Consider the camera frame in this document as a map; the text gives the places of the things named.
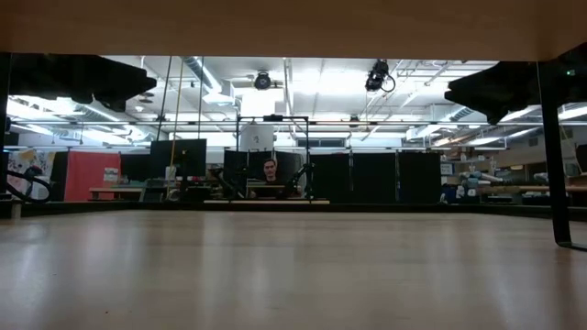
red panel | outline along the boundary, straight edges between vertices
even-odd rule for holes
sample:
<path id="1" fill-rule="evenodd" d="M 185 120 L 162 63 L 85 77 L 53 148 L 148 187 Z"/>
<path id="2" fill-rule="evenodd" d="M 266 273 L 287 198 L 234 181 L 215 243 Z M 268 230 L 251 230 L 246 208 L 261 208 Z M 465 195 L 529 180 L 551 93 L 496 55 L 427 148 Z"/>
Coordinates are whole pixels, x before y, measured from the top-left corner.
<path id="1" fill-rule="evenodd" d="M 118 169 L 120 172 L 120 155 L 71 151 L 67 159 L 65 202 L 87 201 L 91 198 L 90 188 L 103 188 L 114 184 L 104 182 L 105 168 Z M 101 194 L 101 197 L 112 196 Z"/>

black partition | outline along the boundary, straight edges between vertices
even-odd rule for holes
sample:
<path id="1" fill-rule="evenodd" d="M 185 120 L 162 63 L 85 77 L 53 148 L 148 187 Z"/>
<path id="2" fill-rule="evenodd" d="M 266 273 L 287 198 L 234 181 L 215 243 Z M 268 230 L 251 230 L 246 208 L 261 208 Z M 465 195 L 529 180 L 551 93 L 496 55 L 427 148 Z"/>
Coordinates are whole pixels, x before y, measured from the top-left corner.
<path id="1" fill-rule="evenodd" d="M 237 182 L 241 176 L 238 171 L 247 167 L 247 153 L 242 151 L 224 150 L 224 172 L 223 178 L 227 182 Z"/>
<path id="2" fill-rule="evenodd" d="M 440 155 L 402 152 L 398 155 L 399 202 L 435 204 L 441 194 Z"/>
<path id="3" fill-rule="evenodd" d="M 353 203 L 395 203 L 395 154 L 354 153 L 351 173 Z"/>
<path id="4" fill-rule="evenodd" d="M 302 155 L 293 152 L 275 151 L 277 161 L 277 180 L 287 182 L 302 168 Z"/>
<path id="5" fill-rule="evenodd" d="M 350 166 L 348 154 L 311 155 L 315 164 L 312 186 L 314 196 L 331 203 L 350 203 Z"/>
<path id="6" fill-rule="evenodd" d="M 149 154 L 120 154 L 120 175 L 143 182 L 150 178 Z"/>
<path id="7" fill-rule="evenodd" d="M 51 201 L 63 202 L 65 200 L 65 183 L 67 182 L 68 151 L 55 152 L 53 158 L 53 170 L 51 170 Z"/>

